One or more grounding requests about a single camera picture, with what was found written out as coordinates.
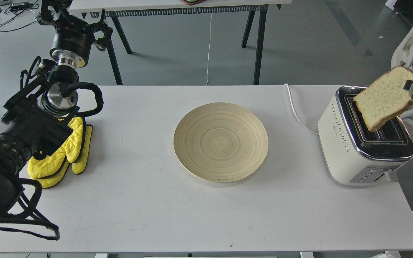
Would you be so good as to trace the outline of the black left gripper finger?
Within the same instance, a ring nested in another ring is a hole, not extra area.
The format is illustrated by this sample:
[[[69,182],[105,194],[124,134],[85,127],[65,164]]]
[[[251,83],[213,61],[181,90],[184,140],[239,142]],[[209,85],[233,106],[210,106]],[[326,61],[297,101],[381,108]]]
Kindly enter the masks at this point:
[[[108,26],[108,23],[105,19],[105,10],[101,11],[99,18],[100,19],[98,22],[90,24],[90,34],[92,36],[92,39],[94,40],[93,45],[99,51],[105,51],[110,46],[110,38],[113,33],[113,29]],[[97,32],[102,33],[101,38],[95,38],[94,34]]]
[[[42,0],[37,22],[53,27],[72,27],[74,21],[67,10],[71,3],[72,0]]]

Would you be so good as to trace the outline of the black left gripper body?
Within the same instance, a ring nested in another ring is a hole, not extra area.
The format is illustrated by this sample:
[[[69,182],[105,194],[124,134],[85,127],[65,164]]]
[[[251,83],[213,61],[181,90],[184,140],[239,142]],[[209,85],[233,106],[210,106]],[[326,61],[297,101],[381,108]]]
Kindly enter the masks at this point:
[[[51,57],[59,60],[59,55],[63,52],[71,52],[78,57],[78,68],[88,64],[92,43],[95,38],[93,33],[86,33],[87,22],[75,20],[73,25],[66,20],[55,22],[55,35],[53,38]]]

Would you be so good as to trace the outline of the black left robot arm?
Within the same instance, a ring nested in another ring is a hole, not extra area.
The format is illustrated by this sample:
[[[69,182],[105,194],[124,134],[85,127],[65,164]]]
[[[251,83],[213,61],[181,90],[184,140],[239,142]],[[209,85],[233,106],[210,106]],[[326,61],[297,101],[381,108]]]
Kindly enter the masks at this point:
[[[43,0],[37,18],[41,25],[55,29],[51,59],[36,57],[30,71],[23,71],[21,88],[4,105],[5,127],[0,131],[0,230],[22,232],[2,224],[46,227],[54,236],[24,231],[46,240],[59,240],[59,227],[50,222],[37,205],[41,183],[19,176],[31,157],[51,156],[73,134],[68,123],[76,116],[99,113],[104,105],[100,88],[79,82],[77,69],[87,65],[92,46],[105,51],[113,29],[100,20],[88,24],[69,14],[70,0]]]

